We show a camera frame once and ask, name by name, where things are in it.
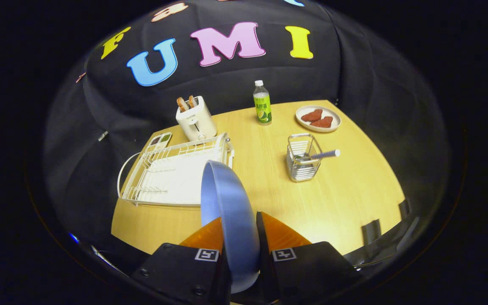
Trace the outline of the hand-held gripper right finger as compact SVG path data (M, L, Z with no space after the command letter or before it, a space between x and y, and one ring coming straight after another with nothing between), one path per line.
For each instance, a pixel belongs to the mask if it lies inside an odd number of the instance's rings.
M259 286L270 305L319 305L358 284L362 274L326 241L310 243L264 212L256 214Z

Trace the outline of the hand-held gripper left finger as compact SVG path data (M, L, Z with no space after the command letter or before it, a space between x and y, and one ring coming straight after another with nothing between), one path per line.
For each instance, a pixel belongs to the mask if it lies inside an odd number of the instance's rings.
M162 244L132 278L171 305L228 305L232 279L221 218L180 244Z

